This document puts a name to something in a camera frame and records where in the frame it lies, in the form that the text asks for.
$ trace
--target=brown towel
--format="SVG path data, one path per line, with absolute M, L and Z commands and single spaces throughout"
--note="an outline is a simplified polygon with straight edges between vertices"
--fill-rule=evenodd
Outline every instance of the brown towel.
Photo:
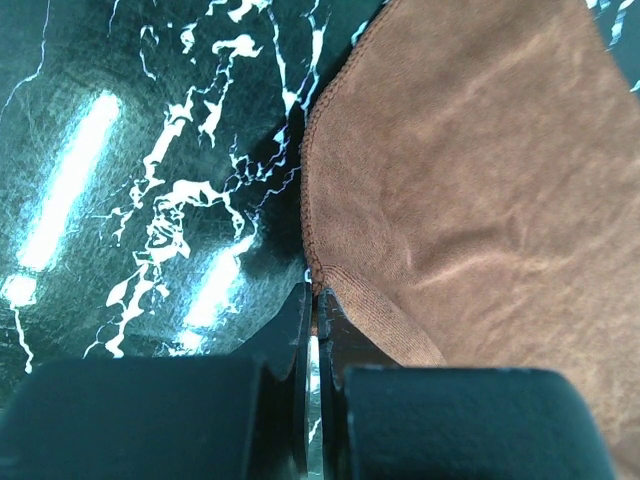
M 535 366 L 640 478 L 640 108 L 583 0 L 394 0 L 303 145 L 316 292 L 405 365 Z

